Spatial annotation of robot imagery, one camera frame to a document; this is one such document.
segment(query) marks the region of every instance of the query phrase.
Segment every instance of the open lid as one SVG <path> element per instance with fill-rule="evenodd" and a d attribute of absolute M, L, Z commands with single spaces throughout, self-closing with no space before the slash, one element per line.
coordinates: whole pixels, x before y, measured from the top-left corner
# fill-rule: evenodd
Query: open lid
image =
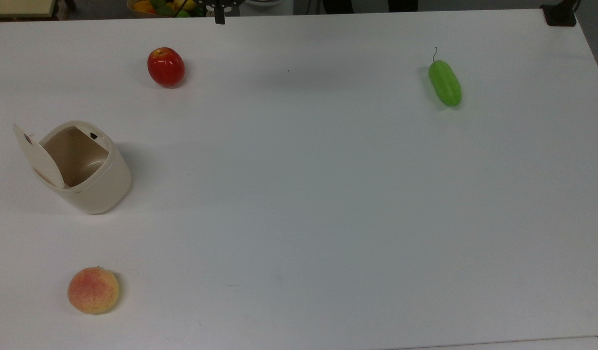
<path fill-rule="evenodd" d="M 61 176 L 61 171 L 46 149 L 29 137 L 17 124 L 14 124 L 14 133 L 27 161 L 35 172 L 51 185 L 65 188 L 66 184 Z"/>

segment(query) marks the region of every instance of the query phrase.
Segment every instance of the floor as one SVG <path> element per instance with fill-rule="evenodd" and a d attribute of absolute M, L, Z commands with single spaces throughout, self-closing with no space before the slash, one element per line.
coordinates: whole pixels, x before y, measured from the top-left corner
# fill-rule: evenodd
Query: floor
<path fill-rule="evenodd" d="M 69 20 L 134 18 L 126 0 L 75 0 L 77 10 L 68 13 Z M 320 0 L 293 0 L 294 14 L 324 14 L 317 8 Z M 419 0 L 419 11 L 460 11 L 483 9 L 538 9 L 541 4 L 557 4 L 559 0 Z M 353 0 L 356 13 L 387 11 L 387 0 Z M 598 65 L 598 0 L 582 0 L 577 18 L 588 39 Z"/>

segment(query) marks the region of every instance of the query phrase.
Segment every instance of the black mount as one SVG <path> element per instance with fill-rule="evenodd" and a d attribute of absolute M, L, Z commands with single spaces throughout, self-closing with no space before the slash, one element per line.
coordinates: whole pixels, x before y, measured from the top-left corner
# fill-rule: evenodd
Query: black mount
<path fill-rule="evenodd" d="M 573 12 L 577 0 L 563 0 L 557 5 L 541 5 L 547 24 L 552 27 L 575 27 L 577 20 Z"/>
<path fill-rule="evenodd" d="M 197 0 L 197 3 L 204 4 L 215 13 L 215 23 L 225 24 L 225 9 L 238 7 L 245 0 Z"/>

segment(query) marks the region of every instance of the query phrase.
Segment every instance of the black object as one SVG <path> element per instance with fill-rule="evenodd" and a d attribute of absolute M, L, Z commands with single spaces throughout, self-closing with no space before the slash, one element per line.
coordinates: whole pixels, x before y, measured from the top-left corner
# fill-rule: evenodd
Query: black object
<path fill-rule="evenodd" d="M 214 11 L 216 24 L 225 24 L 225 9 L 239 6 L 245 0 L 197 0 L 197 2 L 206 5 Z"/>
<path fill-rule="evenodd" d="M 577 20 L 573 7 L 579 7 L 579 0 L 563 0 L 557 5 L 542 5 L 547 24 L 552 27 L 575 27 Z"/>
<path fill-rule="evenodd" d="M 387 5 L 391 13 L 417 12 L 417 0 L 388 0 Z M 323 7 L 327 14 L 355 13 L 351 0 L 323 0 Z"/>

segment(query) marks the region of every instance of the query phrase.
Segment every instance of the toy fruit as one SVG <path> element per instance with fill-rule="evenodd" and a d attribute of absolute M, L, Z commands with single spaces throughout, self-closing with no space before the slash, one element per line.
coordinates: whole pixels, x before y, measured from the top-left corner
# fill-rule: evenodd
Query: toy fruit
<path fill-rule="evenodd" d="M 174 0 L 174 3 L 176 4 L 177 8 L 180 8 L 183 2 L 186 2 L 186 4 L 184 4 L 183 7 L 184 11 L 192 11 L 192 9 L 194 9 L 197 6 L 193 0 Z"/>
<path fill-rule="evenodd" d="M 133 9 L 142 13 L 156 14 L 156 11 L 154 11 L 154 6 L 152 6 L 150 0 L 135 2 L 135 4 L 133 5 Z"/>
<path fill-rule="evenodd" d="M 115 275 L 101 267 L 88 267 L 72 277 L 68 286 L 70 304 L 82 313 L 103 313 L 117 301 L 120 288 Z"/>
<path fill-rule="evenodd" d="M 461 85 L 452 68 L 445 61 L 436 61 L 432 56 L 432 64 L 428 69 L 428 77 L 439 99 L 448 106 L 457 106 L 461 102 Z"/>
<path fill-rule="evenodd" d="M 184 62 L 176 51 L 159 47 L 148 56 L 148 72 L 155 82 L 171 87 L 184 78 Z"/>

